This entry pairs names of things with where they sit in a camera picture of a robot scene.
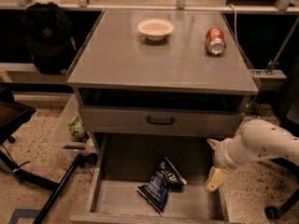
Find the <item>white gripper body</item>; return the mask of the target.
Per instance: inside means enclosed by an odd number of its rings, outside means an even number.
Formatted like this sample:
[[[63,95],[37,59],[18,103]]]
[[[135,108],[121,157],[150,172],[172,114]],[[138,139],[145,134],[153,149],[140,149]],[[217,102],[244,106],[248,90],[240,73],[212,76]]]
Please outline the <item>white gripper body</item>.
[[[246,150],[241,137],[226,138],[215,147],[214,164],[222,169],[234,170],[246,162]]]

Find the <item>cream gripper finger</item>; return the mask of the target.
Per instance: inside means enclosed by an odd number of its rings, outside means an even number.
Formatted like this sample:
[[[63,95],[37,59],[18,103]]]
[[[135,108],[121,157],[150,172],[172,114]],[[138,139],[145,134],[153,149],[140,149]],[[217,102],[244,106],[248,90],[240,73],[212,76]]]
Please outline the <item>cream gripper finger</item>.
[[[206,189],[211,192],[215,191],[224,183],[228,175],[229,173],[224,169],[212,167],[206,181]]]
[[[206,141],[212,149],[216,149],[220,143],[220,141],[218,141],[216,139],[211,139],[211,138],[208,138]]]

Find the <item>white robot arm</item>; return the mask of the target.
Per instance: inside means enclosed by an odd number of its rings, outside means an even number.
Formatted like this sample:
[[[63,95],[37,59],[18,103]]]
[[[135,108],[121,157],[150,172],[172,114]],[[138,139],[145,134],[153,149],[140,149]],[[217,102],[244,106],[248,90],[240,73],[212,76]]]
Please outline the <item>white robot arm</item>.
[[[214,150],[214,164],[206,182],[208,191],[215,191],[233,170],[246,163],[283,158],[299,164],[299,138],[262,119],[247,122],[233,138],[206,141]]]

